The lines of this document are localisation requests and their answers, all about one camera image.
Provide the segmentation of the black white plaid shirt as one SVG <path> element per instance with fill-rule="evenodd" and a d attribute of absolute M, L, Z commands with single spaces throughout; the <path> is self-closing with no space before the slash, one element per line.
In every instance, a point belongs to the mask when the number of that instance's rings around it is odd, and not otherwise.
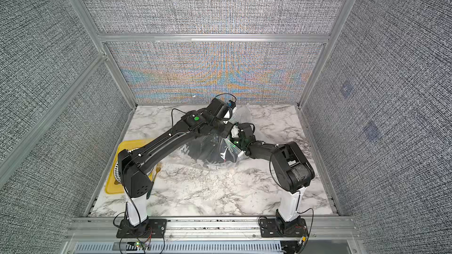
<path fill-rule="evenodd" d="M 180 148 L 180 152 L 184 155 L 188 155 L 189 157 L 192 156 L 192 147 L 189 143 L 184 144 L 181 148 Z"/>

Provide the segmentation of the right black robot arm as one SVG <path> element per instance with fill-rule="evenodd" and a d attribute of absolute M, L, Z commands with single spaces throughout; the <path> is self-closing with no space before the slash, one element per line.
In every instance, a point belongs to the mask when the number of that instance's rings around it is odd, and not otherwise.
<path fill-rule="evenodd" d="M 285 191 L 281 197 L 276 220 L 280 225 L 295 223 L 302 212 L 301 200 L 315 172 L 297 143 L 271 144 L 256 139 L 251 123 L 237 123 L 229 134 L 229 140 L 251 159 L 268 161 L 273 180 Z"/>

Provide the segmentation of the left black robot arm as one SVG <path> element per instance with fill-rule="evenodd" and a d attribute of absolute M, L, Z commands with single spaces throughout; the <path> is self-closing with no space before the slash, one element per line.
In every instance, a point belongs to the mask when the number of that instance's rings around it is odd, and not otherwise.
<path fill-rule="evenodd" d="M 206 135 L 226 138 L 232 130 L 229 122 L 237 99 L 224 102 L 217 96 L 198 110 L 183 113 L 171 128 L 141 148 L 118 154 L 120 183 L 126 194 L 125 217 L 130 228 L 140 227 L 147 219 L 146 196 L 153 184 L 148 175 L 166 156 L 186 143 Z"/>

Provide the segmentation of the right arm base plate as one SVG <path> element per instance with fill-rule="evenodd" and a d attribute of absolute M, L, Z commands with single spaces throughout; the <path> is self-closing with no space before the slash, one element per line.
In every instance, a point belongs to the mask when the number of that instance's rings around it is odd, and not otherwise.
<path fill-rule="evenodd" d="M 259 217 L 258 225 L 263 238 L 302 238 L 308 237 L 306 220 L 298 217 L 291 222 L 280 218 Z"/>

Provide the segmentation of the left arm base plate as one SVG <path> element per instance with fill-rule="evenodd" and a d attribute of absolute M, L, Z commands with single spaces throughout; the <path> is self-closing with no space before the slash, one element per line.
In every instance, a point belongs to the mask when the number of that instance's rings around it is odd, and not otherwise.
<path fill-rule="evenodd" d="M 124 218 L 118 228 L 116 238 L 163 238 L 167 229 L 166 219 L 146 219 L 137 226 L 132 226 L 129 220 Z"/>

